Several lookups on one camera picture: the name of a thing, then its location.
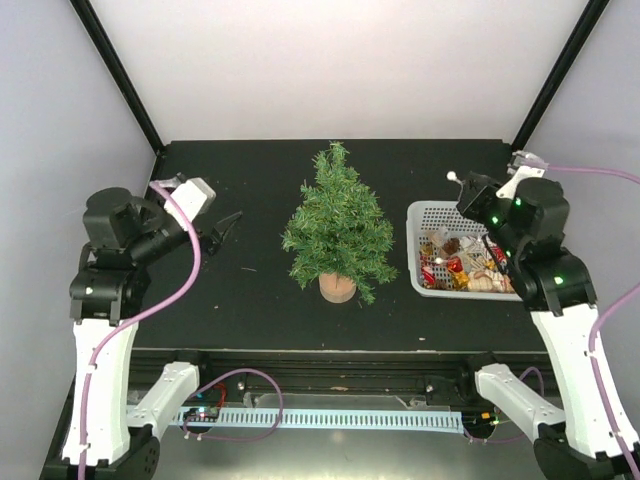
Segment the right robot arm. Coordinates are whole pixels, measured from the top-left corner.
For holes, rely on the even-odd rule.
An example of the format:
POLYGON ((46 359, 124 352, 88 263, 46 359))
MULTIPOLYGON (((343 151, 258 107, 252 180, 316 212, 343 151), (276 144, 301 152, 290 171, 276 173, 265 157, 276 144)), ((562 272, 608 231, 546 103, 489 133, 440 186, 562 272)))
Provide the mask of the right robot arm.
POLYGON ((620 402, 599 328, 603 315, 585 263, 564 247, 570 206, 544 177, 506 183, 475 172, 461 182, 459 213, 483 225, 503 252, 512 287, 549 355, 562 405, 555 407, 504 364, 454 379, 457 396, 497 406, 531 442, 548 479, 639 476, 639 435, 620 402))

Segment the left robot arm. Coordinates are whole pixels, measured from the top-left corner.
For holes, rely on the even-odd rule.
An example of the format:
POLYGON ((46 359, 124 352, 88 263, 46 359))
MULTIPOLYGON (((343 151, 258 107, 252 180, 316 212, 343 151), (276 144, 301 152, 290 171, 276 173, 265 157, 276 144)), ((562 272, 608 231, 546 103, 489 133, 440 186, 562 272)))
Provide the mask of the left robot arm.
POLYGON ((168 307, 195 283, 201 253, 213 253, 223 233, 196 232, 193 221, 216 197, 201 178, 150 184, 162 198, 154 203, 113 187, 86 202, 88 236, 71 282, 76 376, 69 427, 46 479, 149 479, 157 468, 160 440, 190 396, 207 397, 213 372, 198 359, 174 360, 133 408, 127 406, 132 347, 142 320, 168 307), (148 309, 148 267, 185 242, 193 266, 185 284, 148 309))

